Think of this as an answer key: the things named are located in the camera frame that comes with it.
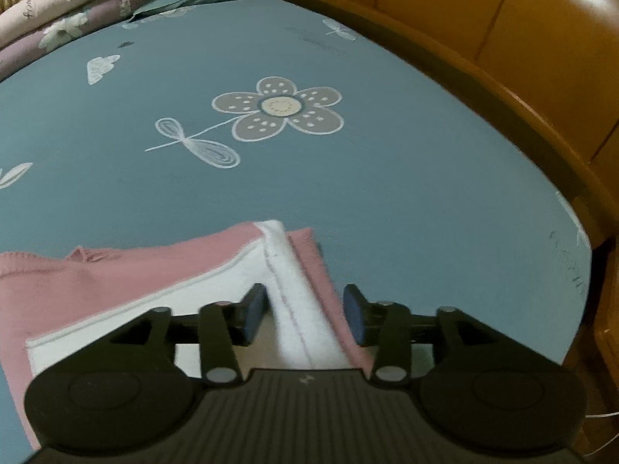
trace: bed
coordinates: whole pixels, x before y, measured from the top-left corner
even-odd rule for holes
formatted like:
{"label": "bed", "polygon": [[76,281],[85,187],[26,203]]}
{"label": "bed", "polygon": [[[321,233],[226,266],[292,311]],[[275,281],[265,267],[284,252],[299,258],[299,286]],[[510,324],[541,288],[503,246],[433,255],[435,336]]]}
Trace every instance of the bed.
{"label": "bed", "polygon": [[[2,251],[277,219],[313,228],[338,292],[454,305],[556,362],[580,324],[591,246],[555,185],[437,82],[289,2],[154,0],[0,83],[0,126]],[[1,379],[0,413],[16,462]]]}

